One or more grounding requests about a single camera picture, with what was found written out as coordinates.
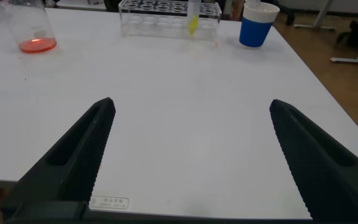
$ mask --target blue cup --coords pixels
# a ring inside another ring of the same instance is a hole
[[[257,8],[244,4],[240,43],[247,47],[260,47],[273,25],[280,9],[269,3],[261,2]]]

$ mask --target white tabletop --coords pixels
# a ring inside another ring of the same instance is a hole
[[[246,50],[240,22],[221,21],[215,46],[122,37],[115,13],[47,13],[58,47],[45,54],[21,53],[0,24],[0,183],[19,180],[107,96],[117,113],[93,195],[128,198],[123,212],[310,218],[273,99],[358,156],[358,127],[274,28]]]

